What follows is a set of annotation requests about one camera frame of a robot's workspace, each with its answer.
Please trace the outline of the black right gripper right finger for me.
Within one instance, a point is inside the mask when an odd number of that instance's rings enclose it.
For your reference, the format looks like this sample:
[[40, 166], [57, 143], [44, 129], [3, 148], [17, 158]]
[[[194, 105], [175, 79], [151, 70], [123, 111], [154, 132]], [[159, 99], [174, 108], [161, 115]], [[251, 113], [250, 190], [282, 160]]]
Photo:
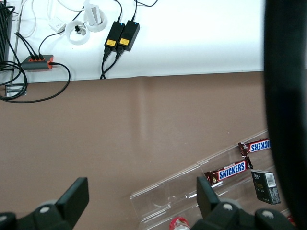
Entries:
[[295, 230], [296, 227], [279, 211], [258, 209], [251, 215], [232, 200], [222, 202], [203, 177], [196, 179], [197, 204], [202, 218], [193, 230]]

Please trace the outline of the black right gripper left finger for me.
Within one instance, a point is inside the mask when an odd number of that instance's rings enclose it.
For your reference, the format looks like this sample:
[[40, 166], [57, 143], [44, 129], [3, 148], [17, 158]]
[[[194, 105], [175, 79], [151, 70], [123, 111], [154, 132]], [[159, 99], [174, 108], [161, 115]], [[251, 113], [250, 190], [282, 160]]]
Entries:
[[0, 214], [2, 230], [71, 230], [89, 203], [88, 178], [79, 177], [54, 204], [43, 204], [17, 219], [13, 212]]

